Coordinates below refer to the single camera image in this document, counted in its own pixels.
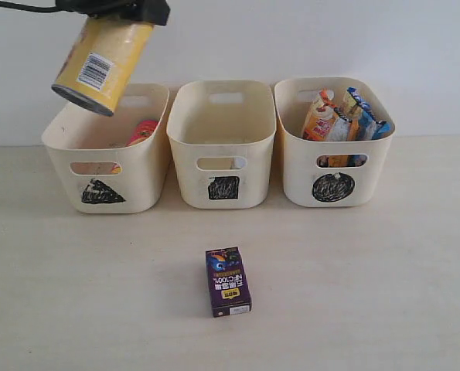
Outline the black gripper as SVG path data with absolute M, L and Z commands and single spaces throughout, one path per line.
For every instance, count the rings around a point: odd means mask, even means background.
M 60 11 L 88 16 L 115 14 L 131 7 L 129 20 L 155 26 L 166 26 L 171 12 L 166 0 L 56 0 L 55 6 Z

